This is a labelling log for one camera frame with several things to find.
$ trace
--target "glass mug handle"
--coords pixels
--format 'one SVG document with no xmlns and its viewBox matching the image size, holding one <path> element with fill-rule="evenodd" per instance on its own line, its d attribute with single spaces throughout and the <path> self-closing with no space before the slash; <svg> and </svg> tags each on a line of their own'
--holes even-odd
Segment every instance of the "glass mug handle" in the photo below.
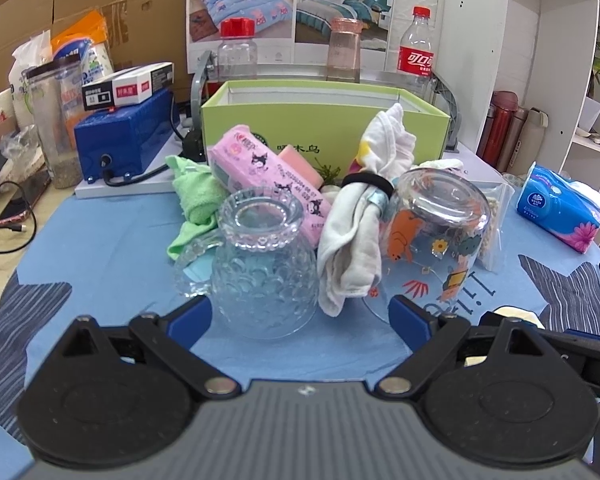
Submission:
<svg viewBox="0 0 600 480">
<path fill-rule="evenodd" d="M 178 272 L 186 275 L 188 283 L 188 291 L 185 296 L 188 298 L 193 296 L 208 295 L 211 292 L 211 280 L 197 281 L 187 272 L 187 267 L 193 264 L 200 256 L 205 254 L 209 249 L 224 245 L 224 235 L 218 228 L 209 231 L 198 238 L 194 238 L 191 243 L 184 249 L 183 253 L 178 258 Z"/>
</svg>

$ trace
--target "green towel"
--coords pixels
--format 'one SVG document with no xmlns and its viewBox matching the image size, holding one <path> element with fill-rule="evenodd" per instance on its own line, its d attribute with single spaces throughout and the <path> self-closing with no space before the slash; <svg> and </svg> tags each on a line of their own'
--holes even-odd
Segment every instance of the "green towel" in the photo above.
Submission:
<svg viewBox="0 0 600 480">
<path fill-rule="evenodd" d="M 173 170 L 173 188 L 180 197 L 186 219 L 180 234 L 167 249 L 169 257 L 176 260 L 190 241 L 218 225 L 216 211 L 229 193 L 206 164 L 175 155 L 168 156 L 165 162 Z"/>
</svg>

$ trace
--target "light blue cloth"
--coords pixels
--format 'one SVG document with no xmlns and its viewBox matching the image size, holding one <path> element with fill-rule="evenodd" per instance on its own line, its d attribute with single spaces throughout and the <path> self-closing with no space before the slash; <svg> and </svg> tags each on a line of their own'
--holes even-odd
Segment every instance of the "light blue cloth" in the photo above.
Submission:
<svg viewBox="0 0 600 480">
<path fill-rule="evenodd" d="M 26 383 L 76 316 L 90 314 L 103 326 L 120 325 L 140 312 L 166 314 L 184 302 L 164 254 L 181 224 L 175 194 L 71 198 L 60 206 L 17 269 L 22 285 L 67 282 L 73 287 L 27 346 Z M 459 296 L 464 306 L 456 305 L 458 314 L 472 322 L 503 304 L 536 314 L 545 309 L 547 301 L 522 269 L 519 254 L 565 276 L 586 261 L 600 261 L 599 248 L 581 256 L 513 211 L 504 236 L 505 270 L 477 270 Z M 366 380 L 373 385 L 409 355 L 400 338 L 360 300 L 347 304 L 335 319 L 318 311 L 301 331 L 272 342 L 235 336 L 214 321 L 193 351 L 245 388 L 252 379 Z M 0 427 L 0 480 L 13 479 L 30 460 L 26 448 Z"/>
</svg>

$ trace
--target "thermos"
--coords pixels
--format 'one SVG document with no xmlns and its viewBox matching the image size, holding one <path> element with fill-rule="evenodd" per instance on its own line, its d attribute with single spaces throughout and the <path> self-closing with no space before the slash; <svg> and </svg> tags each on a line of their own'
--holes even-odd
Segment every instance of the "thermos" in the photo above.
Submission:
<svg viewBox="0 0 600 480">
<path fill-rule="evenodd" d="M 500 157 L 498 158 L 498 165 L 496 166 L 496 170 L 498 170 L 500 173 L 504 173 L 509 167 L 511 156 L 516 149 L 518 139 L 520 138 L 520 133 L 522 132 L 522 127 L 525 125 L 528 114 L 529 110 L 526 108 L 518 108 L 517 112 L 513 112 L 511 124 L 509 125 L 509 131 L 507 132 L 507 137 L 504 139 L 504 145 L 502 146 L 502 151 L 500 152 Z"/>
<path fill-rule="evenodd" d="M 538 157 L 547 126 L 549 126 L 549 116 L 537 108 L 531 108 L 516 149 L 513 151 L 507 173 L 518 176 L 527 174 Z"/>
<path fill-rule="evenodd" d="M 482 160 L 495 168 L 509 131 L 513 112 L 518 111 L 518 96 L 513 92 L 494 92 L 491 104 L 496 107 L 496 114 L 493 118 L 487 145 L 484 147 Z"/>
<path fill-rule="evenodd" d="M 487 140 L 489 140 L 489 133 L 491 133 L 491 127 L 493 126 L 493 118 L 496 116 L 496 107 L 493 105 L 489 106 L 489 111 L 487 111 L 487 120 L 484 123 L 484 128 L 482 129 L 482 136 L 480 137 L 480 143 L 478 144 L 478 151 L 476 155 L 480 158 L 484 155 L 484 148 L 487 145 Z"/>
</svg>

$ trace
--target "smartphone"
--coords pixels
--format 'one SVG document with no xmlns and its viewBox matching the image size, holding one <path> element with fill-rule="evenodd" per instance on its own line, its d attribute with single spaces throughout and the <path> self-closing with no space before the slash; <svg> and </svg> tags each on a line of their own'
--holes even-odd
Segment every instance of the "smartphone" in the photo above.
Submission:
<svg viewBox="0 0 600 480">
<path fill-rule="evenodd" d="M 31 175 L 20 184 L 24 191 L 24 198 L 27 199 L 31 207 L 36 205 L 36 202 L 44 193 L 49 182 L 51 182 L 51 178 L 48 171 L 42 170 Z M 0 213 L 0 225 L 18 224 L 25 221 L 30 211 L 27 208 L 24 198 L 20 190 L 17 189 L 9 200 L 9 203 L 2 210 L 2 213 Z"/>
</svg>

